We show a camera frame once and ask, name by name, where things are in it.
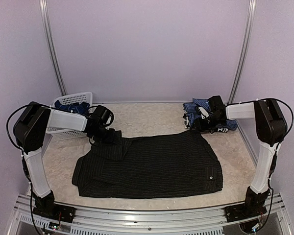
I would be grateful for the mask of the black pinstripe long sleeve shirt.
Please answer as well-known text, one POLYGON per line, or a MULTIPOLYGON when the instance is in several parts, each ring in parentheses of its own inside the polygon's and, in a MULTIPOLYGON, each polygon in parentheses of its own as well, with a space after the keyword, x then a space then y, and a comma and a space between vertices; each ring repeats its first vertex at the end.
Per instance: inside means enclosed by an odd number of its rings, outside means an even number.
POLYGON ((83 197, 173 198, 221 191, 223 175, 197 131, 137 138, 117 131, 77 160, 72 184, 83 197))

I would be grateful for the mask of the blue checked shirt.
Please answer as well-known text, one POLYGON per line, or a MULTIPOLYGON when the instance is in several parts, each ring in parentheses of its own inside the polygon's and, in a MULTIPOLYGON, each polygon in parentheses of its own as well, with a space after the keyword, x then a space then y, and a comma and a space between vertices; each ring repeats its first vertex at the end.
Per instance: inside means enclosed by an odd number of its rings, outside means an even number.
MULTIPOLYGON (((213 114, 210 109, 210 106, 209 106, 207 99, 193 98, 192 102, 183 103, 183 110, 184 110, 183 118, 184 118, 184 126, 186 129, 191 128, 193 121, 196 118, 201 118, 196 113, 196 106, 201 106, 201 107, 205 108, 205 110, 209 113, 209 116, 213 114)), ((238 128, 238 124, 235 120, 227 120, 226 124, 218 123, 214 126, 216 128, 217 127, 226 127, 226 128, 228 128, 229 131, 235 131, 238 128)))

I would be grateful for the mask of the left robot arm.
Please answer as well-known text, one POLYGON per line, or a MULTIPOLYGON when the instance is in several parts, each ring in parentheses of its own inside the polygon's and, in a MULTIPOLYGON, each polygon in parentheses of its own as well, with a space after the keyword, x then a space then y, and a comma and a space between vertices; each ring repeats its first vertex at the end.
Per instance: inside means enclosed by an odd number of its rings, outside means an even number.
POLYGON ((40 202, 40 211, 53 218, 59 213, 59 207, 54 203, 42 160, 46 130, 50 127, 69 129, 86 133, 91 143, 105 141, 114 132, 110 128, 114 114, 102 105, 97 105, 92 113, 84 115, 37 102, 31 102, 16 111, 22 114, 13 126, 13 132, 7 134, 8 138, 21 152, 23 171, 29 181, 31 195, 36 203, 40 202))

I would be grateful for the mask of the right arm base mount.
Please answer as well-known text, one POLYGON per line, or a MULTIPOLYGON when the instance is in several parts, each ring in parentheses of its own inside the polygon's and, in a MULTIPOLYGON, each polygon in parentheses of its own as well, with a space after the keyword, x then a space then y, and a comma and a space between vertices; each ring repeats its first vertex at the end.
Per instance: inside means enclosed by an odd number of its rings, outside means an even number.
POLYGON ((242 204, 227 206, 224 208, 227 222, 244 220, 265 214, 267 209, 265 201, 269 195, 269 189, 263 193, 255 193, 250 187, 247 188, 245 201, 242 204))

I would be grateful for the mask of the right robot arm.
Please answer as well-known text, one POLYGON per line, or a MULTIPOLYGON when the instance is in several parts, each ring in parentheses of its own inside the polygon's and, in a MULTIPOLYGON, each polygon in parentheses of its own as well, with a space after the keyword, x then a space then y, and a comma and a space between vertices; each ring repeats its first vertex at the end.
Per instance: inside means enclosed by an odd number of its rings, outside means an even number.
POLYGON ((188 119, 189 127, 198 131, 212 131, 218 125, 226 125, 229 120, 252 119, 260 142, 256 172, 247 188, 241 213, 252 217, 263 207, 270 192, 271 176, 275 171, 280 145, 291 130, 280 109, 281 100, 263 98, 254 101, 224 104, 219 95, 207 100, 209 109, 197 105, 195 117, 188 119))

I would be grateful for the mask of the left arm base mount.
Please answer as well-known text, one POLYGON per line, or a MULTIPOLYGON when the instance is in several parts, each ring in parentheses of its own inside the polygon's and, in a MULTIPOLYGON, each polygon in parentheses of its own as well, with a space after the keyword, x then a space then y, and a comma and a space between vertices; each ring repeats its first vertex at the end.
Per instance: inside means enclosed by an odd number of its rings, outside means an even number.
POLYGON ((33 213, 35 215, 60 222, 73 222, 76 208, 55 203, 52 191, 45 197, 39 197, 34 193, 33 198, 35 201, 33 213))

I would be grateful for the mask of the black white printed shirt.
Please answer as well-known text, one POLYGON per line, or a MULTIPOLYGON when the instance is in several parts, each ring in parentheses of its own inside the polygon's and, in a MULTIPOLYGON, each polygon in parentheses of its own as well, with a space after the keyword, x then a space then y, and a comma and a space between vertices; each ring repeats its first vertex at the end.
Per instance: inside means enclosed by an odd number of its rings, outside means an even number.
POLYGON ((218 133, 227 133, 229 130, 226 127, 217 127, 215 131, 218 133))

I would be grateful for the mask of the white plastic laundry basket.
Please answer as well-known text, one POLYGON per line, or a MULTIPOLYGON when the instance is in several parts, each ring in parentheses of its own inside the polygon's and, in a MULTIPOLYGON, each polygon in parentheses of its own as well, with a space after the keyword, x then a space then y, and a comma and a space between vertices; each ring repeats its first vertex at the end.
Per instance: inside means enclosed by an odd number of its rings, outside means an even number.
MULTIPOLYGON (((75 94, 58 97, 53 101, 52 107, 55 107, 54 104, 57 100, 59 100, 60 103, 63 105, 68 105, 68 104, 72 104, 76 102, 78 103, 87 102, 91 106, 93 103, 93 93, 82 92, 82 93, 75 93, 75 94)), ((86 137, 86 134, 80 131, 70 130, 70 129, 61 129, 61 128, 55 128, 55 127, 49 127, 46 130, 46 133, 51 134, 58 141, 86 137)))

